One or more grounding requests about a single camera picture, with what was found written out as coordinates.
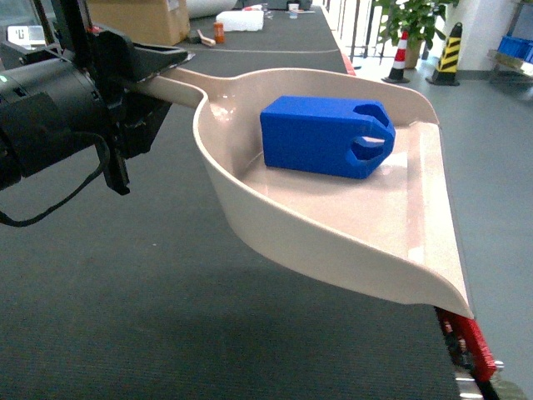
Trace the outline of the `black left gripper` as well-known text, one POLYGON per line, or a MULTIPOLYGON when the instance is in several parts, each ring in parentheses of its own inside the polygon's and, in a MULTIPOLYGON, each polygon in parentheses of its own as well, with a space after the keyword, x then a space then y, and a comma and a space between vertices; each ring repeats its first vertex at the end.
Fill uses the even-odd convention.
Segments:
MULTIPOLYGON (((134 43, 128 78, 146 80, 190 61, 181 47, 134 43)), ((123 159, 148 153, 171 103, 125 89, 112 95, 112 119, 89 74, 51 48, 44 59, 1 73, 1 187, 96 146, 107 185, 126 195, 123 159)))

